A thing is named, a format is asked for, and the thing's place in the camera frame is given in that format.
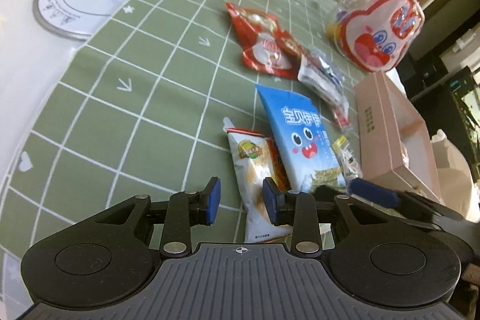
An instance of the blue snack bag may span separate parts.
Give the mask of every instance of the blue snack bag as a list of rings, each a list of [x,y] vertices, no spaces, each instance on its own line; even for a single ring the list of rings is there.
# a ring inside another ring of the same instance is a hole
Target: blue snack bag
[[[292,189],[345,186],[342,169],[310,98],[256,85]]]

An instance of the crosshair marking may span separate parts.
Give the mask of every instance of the crosshair marking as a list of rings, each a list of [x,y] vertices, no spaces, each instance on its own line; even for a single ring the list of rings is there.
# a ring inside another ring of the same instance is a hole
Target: crosshair marking
[[[250,250],[246,249],[245,247],[238,247],[237,249],[235,249],[235,251],[238,252],[239,254],[244,254]]]

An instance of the silver screw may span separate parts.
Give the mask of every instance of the silver screw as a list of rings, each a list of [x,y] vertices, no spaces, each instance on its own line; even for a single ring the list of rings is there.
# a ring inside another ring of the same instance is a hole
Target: silver screw
[[[313,241],[301,241],[300,243],[297,243],[295,248],[297,251],[303,252],[304,254],[313,254],[320,249],[318,244]]]
[[[163,250],[170,254],[181,254],[186,249],[186,244],[179,241],[171,241],[163,246]]]

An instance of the small snack packet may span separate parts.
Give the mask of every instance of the small snack packet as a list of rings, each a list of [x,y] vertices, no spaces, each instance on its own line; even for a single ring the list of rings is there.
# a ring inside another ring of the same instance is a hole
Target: small snack packet
[[[280,155],[272,138],[239,128],[226,129],[237,176],[238,189],[247,210],[245,243],[284,238],[291,226],[273,226],[263,203],[262,184],[272,177],[282,191],[290,190]]]
[[[349,101],[344,95],[343,77],[327,62],[325,53],[312,48],[307,55],[302,55],[298,80],[327,102],[342,130],[350,127]]]
[[[226,5],[243,48],[242,60],[246,66],[266,74],[297,79],[299,64],[291,62],[275,39],[281,32],[277,17],[232,3]]]
[[[292,189],[345,186],[317,108],[296,92],[256,85]]]
[[[342,173],[347,187],[352,180],[362,178],[362,169],[353,155],[349,140],[345,136],[340,136],[334,141],[332,148],[342,167]]]

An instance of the pink paper box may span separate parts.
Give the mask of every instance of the pink paper box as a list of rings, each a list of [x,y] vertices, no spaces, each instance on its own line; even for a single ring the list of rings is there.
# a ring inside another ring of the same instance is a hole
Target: pink paper box
[[[434,153],[425,121],[383,72],[355,86],[363,178],[442,203]],[[403,162],[404,143],[409,166]]]

